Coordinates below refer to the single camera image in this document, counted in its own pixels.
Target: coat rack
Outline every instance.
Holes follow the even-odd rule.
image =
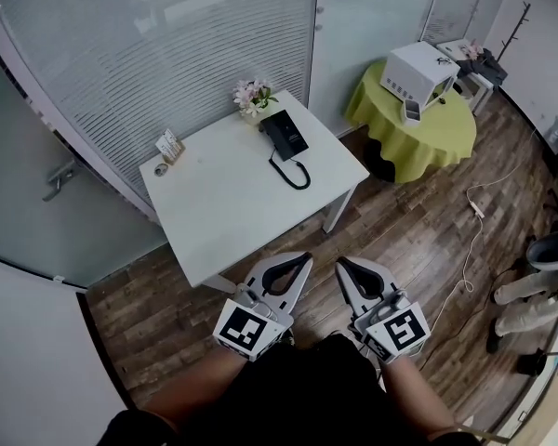
[[[519,22],[517,23],[517,26],[514,27],[514,30],[512,30],[511,33],[511,37],[506,41],[502,41],[502,51],[500,51],[500,54],[498,55],[498,59],[497,61],[500,61],[500,58],[502,58],[502,55],[504,54],[504,52],[506,51],[506,48],[509,47],[509,45],[511,44],[512,40],[518,40],[518,38],[515,36],[517,31],[519,30],[519,27],[526,21],[529,21],[528,19],[526,19],[526,15],[527,12],[529,11],[529,9],[531,8],[531,4],[528,4],[526,2],[523,2],[523,5],[525,5],[525,9],[523,10],[523,15],[521,16],[521,19],[519,20]]]

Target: black telephone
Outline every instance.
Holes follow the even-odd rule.
[[[287,178],[287,175],[284,174],[283,170],[281,170],[279,165],[277,165],[272,159],[276,151],[279,152],[279,155],[285,161],[308,149],[308,144],[298,131],[294,122],[291,120],[291,117],[289,117],[287,111],[282,110],[267,117],[266,119],[263,119],[260,121],[260,125],[271,138],[271,141],[275,146],[274,151],[272,151],[271,158],[269,159],[269,164],[271,164],[271,166],[279,173],[281,178],[289,184],[290,187],[293,187],[296,190],[305,190],[310,187],[310,175],[303,163],[293,161],[306,177],[306,183],[304,185],[296,185],[289,178]]]

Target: pot plant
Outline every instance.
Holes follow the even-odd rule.
[[[233,91],[233,102],[240,108],[240,114],[252,126],[269,115],[271,101],[278,102],[271,96],[271,86],[266,81],[238,81]]]

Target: black shirt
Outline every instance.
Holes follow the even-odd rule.
[[[372,363],[343,335],[314,348],[278,344],[247,364],[223,396],[178,436],[159,417],[139,410],[118,414],[99,446],[172,446],[299,443],[422,445],[427,441],[399,414],[379,387]],[[466,433],[432,444],[474,446]]]

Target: yellow-green tablecloth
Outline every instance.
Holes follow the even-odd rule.
[[[417,127],[401,121],[401,102],[380,85],[386,60],[373,63],[355,89],[345,117],[358,126],[366,124],[368,135],[379,140],[380,155],[395,167],[397,183],[420,178],[428,165],[444,167],[471,157],[475,120],[467,102],[456,91],[445,95],[421,114]]]

